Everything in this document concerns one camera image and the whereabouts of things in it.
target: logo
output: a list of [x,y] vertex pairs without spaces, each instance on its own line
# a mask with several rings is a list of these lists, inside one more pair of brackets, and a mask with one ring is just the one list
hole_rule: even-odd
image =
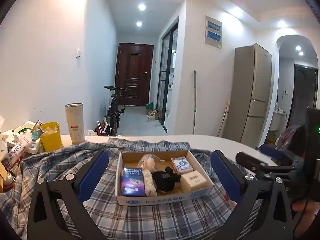
[[138,201],[138,200],[129,200],[129,201],[127,201],[127,204],[139,204],[140,203],[140,201]]

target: metal bolt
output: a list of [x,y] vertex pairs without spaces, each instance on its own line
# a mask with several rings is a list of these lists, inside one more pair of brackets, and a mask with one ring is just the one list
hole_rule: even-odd
[[282,183],[282,179],[281,179],[281,178],[279,178],[279,177],[276,177],[276,183],[281,184],[281,183]]
[[41,183],[43,183],[44,182],[44,178],[40,178],[40,179],[38,179],[38,184],[41,184]]
[[251,174],[246,174],[244,177],[246,180],[253,180],[254,179],[254,177]]
[[75,176],[73,174],[68,174],[66,180],[72,180]]

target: bicycle handlebar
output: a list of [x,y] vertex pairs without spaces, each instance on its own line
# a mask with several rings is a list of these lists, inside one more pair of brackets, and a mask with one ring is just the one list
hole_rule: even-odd
[[104,86],[106,89],[110,89],[111,90],[122,90],[122,91],[130,91],[130,89],[127,88],[116,88],[114,86]]

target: yellow bin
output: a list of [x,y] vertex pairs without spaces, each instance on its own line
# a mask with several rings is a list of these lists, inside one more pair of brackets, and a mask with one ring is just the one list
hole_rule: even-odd
[[52,134],[44,134],[41,136],[42,144],[46,152],[51,152],[63,148],[60,135],[60,125],[57,122],[48,122],[41,125],[43,130],[49,127],[51,130],[58,130]]

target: pole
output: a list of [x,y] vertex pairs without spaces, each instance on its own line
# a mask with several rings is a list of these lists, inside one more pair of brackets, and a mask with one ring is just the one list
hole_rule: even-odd
[[195,105],[193,108],[193,128],[192,128],[192,134],[195,134],[195,123],[196,123],[196,98],[197,98],[197,73],[194,70],[193,72],[193,76],[194,76],[194,88],[195,88]]

